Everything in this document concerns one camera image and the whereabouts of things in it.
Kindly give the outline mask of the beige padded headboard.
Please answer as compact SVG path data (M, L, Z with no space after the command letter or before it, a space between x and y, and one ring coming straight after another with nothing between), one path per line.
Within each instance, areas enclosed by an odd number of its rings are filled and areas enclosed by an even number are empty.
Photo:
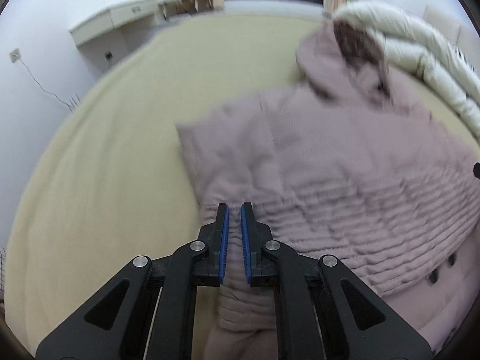
M479 51L479 35L457 19L451 18L431 5L426 6L423 19L466 54Z

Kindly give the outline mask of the mauve hooded down coat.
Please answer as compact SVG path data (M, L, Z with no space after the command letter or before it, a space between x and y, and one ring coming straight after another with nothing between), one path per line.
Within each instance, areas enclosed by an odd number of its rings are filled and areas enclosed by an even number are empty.
M477 155L365 31L305 39L298 84L177 128L202 222L229 205L227 273L206 359L275 359L272 292L247 284L240 207L297 253L332 254L439 352L479 293Z

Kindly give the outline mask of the white wall socket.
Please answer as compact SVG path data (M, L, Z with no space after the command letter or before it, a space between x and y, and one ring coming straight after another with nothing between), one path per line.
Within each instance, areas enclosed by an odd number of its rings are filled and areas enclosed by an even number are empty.
M16 63L17 61L21 61L21 52L19 48L13 49L10 52L10 60L12 63Z

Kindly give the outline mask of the folded white duvet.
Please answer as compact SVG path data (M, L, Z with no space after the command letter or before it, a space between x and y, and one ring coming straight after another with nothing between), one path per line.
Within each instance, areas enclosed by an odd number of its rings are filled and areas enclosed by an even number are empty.
M439 30L398 7L368 0L348 2L332 18L367 31L389 62L422 80L479 138L479 74Z

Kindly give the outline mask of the beige bed sheet mattress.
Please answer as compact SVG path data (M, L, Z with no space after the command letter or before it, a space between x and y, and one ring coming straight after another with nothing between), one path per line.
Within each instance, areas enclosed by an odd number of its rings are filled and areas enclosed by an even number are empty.
M7 246L6 319L40 341L134 255L159 257L199 226L176 123L296 82L315 19L202 16L162 31L107 74L55 133Z

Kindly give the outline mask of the white wall-mounted desk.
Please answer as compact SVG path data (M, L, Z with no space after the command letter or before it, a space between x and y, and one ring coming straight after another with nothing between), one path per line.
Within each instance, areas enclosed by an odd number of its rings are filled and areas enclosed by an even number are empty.
M162 23L178 13L177 7L183 2L192 2L194 9L199 7L198 0L130 0L99 10L71 27L69 33L75 47L82 47L113 30L151 16Z

